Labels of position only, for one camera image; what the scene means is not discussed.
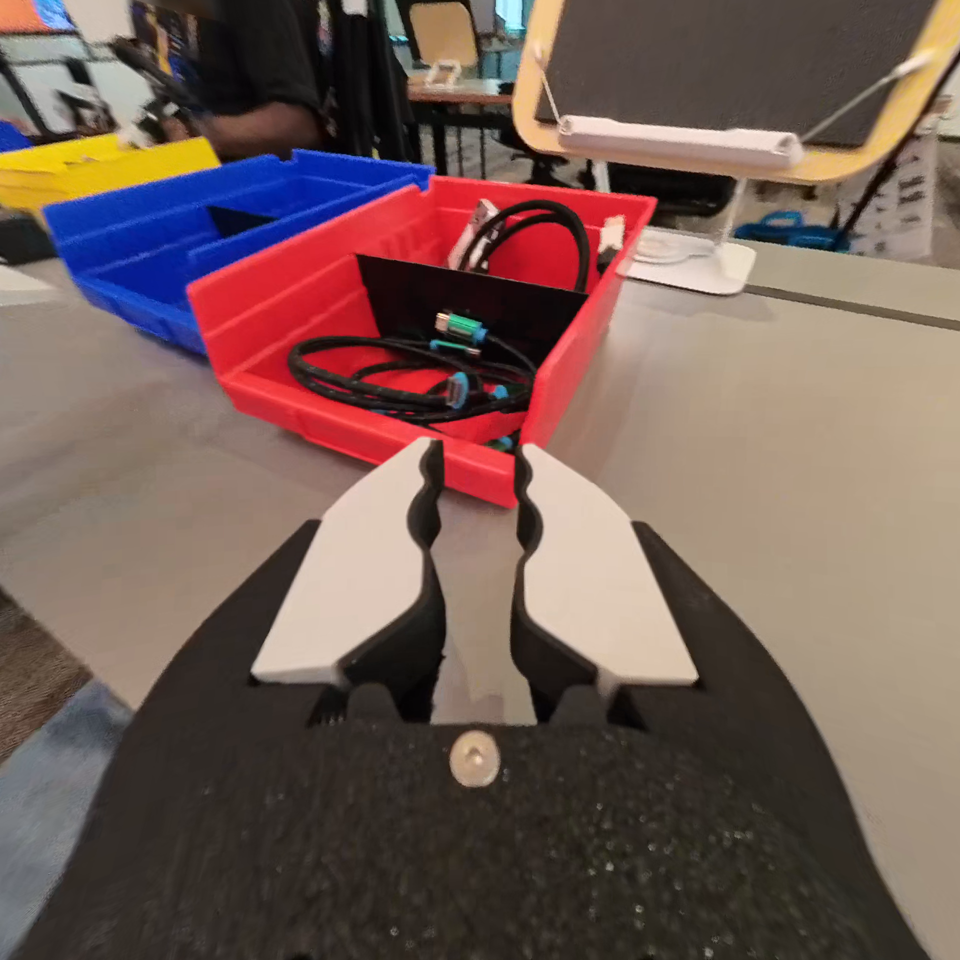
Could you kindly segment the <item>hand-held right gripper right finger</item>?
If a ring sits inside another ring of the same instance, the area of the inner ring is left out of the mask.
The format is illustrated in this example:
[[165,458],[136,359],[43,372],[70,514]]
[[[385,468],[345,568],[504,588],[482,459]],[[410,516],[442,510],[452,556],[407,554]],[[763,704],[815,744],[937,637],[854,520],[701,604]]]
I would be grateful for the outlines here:
[[533,443],[516,456],[513,663],[533,689],[682,687],[693,658],[627,512]]

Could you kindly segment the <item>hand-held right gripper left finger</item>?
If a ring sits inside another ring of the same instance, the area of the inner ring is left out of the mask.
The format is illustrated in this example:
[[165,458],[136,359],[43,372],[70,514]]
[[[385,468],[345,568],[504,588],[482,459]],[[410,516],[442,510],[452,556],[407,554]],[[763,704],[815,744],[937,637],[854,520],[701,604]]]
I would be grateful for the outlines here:
[[445,451],[418,438],[351,486],[318,528],[251,667],[265,685],[414,686],[446,641],[431,548]]

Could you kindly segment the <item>red plastic bin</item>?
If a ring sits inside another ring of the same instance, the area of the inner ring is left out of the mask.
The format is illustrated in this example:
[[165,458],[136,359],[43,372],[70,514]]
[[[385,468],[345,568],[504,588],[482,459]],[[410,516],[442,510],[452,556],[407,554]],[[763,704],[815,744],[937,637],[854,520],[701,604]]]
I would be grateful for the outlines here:
[[[656,210],[651,197],[568,188],[537,188],[435,175],[430,186],[400,189],[292,239],[195,281],[188,298],[214,374],[241,413],[292,432],[319,447],[378,465],[428,428],[342,406],[301,387],[286,358],[312,337],[383,337],[371,313],[356,255],[448,267],[451,248],[479,201],[498,209],[534,199],[555,200],[577,212],[589,230],[616,213],[627,216],[629,248]],[[622,277],[623,253],[589,293],[585,318],[570,327],[541,364],[525,414],[487,414],[440,425],[446,485],[501,507],[516,505],[514,456],[492,447],[518,434],[545,447],[566,413],[605,336]],[[369,347],[320,355],[337,373],[382,361]]]

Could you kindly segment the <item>black grey adapter hub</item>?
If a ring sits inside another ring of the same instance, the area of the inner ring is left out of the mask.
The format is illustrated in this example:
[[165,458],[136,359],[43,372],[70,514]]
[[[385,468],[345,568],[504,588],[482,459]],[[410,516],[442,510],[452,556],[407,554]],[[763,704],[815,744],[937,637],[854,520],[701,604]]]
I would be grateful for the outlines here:
[[621,256],[627,216],[615,213],[588,229],[570,206],[550,198],[498,208],[478,202],[451,247],[451,270],[488,275],[498,262],[507,280],[588,294]]

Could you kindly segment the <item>blue plastic bin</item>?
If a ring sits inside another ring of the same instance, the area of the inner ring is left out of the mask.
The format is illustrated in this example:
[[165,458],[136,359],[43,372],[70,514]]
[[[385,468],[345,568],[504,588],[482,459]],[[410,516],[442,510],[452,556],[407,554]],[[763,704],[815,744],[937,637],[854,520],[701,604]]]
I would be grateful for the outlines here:
[[[81,294],[191,354],[207,348],[187,287],[235,262],[407,186],[433,167],[325,151],[262,155],[48,206],[54,246]],[[276,217],[220,239],[207,206]]]

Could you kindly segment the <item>black divider of red bin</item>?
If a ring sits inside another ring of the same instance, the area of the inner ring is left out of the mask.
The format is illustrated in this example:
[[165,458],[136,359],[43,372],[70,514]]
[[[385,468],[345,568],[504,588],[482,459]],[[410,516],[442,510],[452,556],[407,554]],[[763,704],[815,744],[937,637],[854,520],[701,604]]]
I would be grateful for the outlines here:
[[370,313],[386,337],[437,335],[436,316],[478,321],[487,332],[542,364],[586,318],[586,294],[541,284],[368,254],[355,256]]

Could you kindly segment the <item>person's denim legs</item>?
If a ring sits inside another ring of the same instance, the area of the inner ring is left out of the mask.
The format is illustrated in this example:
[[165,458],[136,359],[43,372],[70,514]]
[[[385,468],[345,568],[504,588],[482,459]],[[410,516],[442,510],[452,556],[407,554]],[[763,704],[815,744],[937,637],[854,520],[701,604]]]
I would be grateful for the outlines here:
[[1,772],[1,957],[12,958],[59,882],[134,713],[91,679]]

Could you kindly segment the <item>black divider of blue bin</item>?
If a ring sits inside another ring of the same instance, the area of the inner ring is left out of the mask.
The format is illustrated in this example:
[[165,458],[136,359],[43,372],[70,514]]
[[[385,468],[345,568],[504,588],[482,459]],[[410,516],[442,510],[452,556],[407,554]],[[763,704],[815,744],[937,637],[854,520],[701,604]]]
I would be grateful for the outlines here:
[[240,234],[246,234],[278,220],[277,217],[271,215],[213,204],[206,207],[206,212],[220,239],[229,239]]

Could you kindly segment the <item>blue bag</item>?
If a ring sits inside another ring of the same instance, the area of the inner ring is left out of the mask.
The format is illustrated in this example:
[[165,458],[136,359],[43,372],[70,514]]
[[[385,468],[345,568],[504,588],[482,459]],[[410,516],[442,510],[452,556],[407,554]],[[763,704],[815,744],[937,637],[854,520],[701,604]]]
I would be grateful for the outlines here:
[[851,240],[836,226],[808,222],[800,211],[780,210],[745,222],[733,231],[735,239],[779,246],[847,253]]

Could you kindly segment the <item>white printed sign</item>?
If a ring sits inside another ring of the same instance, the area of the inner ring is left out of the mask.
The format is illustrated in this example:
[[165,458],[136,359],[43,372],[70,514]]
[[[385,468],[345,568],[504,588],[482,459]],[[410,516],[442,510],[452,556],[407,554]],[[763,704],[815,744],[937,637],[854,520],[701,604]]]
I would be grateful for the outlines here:
[[844,229],[860,205],[863,209],[846,231],[839,250],[904,262],[930,257],[938,146],[934,132],[912,136],[870,198],[866,195],[884,163],[840,182],[835,193],[838,230]]

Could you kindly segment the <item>large yellow plastic bin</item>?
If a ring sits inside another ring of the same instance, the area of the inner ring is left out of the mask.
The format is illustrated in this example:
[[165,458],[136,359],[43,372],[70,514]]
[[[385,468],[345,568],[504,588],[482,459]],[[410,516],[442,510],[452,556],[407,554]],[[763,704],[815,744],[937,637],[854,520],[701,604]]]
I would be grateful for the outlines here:
[[109,134],[12,150],[1,155],[1,204],[38,213],[57,203],[219,164],[205,138],[136,148]]

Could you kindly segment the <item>chair with tan back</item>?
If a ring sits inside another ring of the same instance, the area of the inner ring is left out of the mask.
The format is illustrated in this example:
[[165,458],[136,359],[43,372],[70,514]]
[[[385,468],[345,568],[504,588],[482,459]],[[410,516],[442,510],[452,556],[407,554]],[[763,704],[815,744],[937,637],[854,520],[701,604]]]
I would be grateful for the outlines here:
[[408,11],[408,40],[417,62],[433,66],[450,61],[465,69],[479,66],[479,39],[469,2],[410,2]]

